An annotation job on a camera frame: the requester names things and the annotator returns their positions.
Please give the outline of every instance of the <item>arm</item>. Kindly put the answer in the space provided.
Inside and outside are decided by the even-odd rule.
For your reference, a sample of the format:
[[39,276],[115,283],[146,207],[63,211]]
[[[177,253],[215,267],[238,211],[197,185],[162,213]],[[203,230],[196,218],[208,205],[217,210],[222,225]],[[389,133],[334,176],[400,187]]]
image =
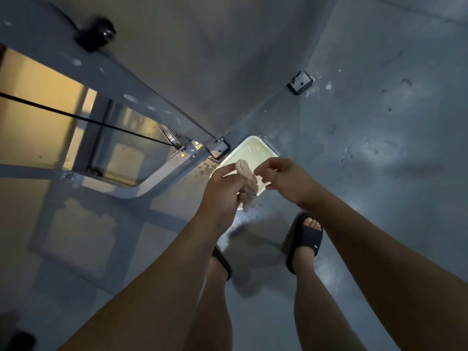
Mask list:
[[208,261],[231,226],[244,184],[213,173],[195,216],[170,246],[81,327],[62,350],[180,350],[195,316]]
[[402,350],[468,350],[468,284],[404,246],[289,159],[255,170],[319,221]]

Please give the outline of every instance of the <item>hand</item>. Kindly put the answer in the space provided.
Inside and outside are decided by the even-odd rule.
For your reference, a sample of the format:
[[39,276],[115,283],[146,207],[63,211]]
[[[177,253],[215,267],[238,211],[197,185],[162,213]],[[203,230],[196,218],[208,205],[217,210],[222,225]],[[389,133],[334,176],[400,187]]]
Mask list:
[[260,164],[254,174],[262,182],[270,182],[266,189],[276,189],[287,200],[302,209],[311,206],[326,192],[316,180],[290,159],[269,158]]
[[228,175],[235,170],[235,164],[223,166],[213,172],[202,203],[196,214],[214,223],[219,235],[223,234],[233,223],[240,202],[237,193],[245,183],[245,178],[239,174]]

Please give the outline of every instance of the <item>bare leg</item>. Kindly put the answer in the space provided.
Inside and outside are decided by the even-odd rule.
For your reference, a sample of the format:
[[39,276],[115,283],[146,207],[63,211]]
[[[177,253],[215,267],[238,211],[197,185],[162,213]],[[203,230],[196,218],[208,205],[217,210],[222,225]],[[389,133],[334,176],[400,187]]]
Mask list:
[[[311,218],[304,225],[321,230]],[[292,267],[297,276],[294,319],[302,350],[365,350],[333,297],[313,269],[313,249],[296,249]]]
[[211,257],[206,284],[185,341],[184,351],[228,351],[232,349],[232,326],[227,312],[224,287],[227,271]]

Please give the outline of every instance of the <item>pink cloth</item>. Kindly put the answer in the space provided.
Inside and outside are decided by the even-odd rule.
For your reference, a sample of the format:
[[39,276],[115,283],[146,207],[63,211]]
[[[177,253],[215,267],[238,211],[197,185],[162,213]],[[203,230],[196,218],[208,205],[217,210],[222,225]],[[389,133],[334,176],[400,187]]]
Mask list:
[[241,191],[239,193],[239,199],[243,204],[243,210],[244,212],[246,212],[249,209],[249,207],[252,207],[254,205],[254,201],[257,197],[257,178],[252,173],[252,171],[249,168],[249,165],[245,160],[237,161],[237,163],[235,164],[235,169],[237,170],[238,174],[246,178],[246,183],[241,188]]

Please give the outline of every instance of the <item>slide sandal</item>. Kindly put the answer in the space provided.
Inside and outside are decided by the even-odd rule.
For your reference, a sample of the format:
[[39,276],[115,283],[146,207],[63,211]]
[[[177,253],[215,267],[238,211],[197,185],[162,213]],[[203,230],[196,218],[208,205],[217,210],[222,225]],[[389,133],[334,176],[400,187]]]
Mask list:
[[305,218],[310,217],[306,212],[301,212],[297,215],[289,229],[286,241],[291,241],[291,247],[286,258],[286,266],[289,272],[296,274],[293,269],[293,258],[296,248],[299,246],[308,246],[315,251],[315,256],[319,252],[319,247],[322,242],[323,228],[321,231],[313,229],[302,224]]
[[221,263],[221,265],[223,265],[224,269],[227,271],[227,280],[229,281],[231,279],[231,276],[233,275],[233,271],[231,270],[231,266],[224,258],[223,253],[218,248],[218,246],[214,247],[213,253],[211,254],[211,256],[214,256],[215,258],[217,258],[218,261]]

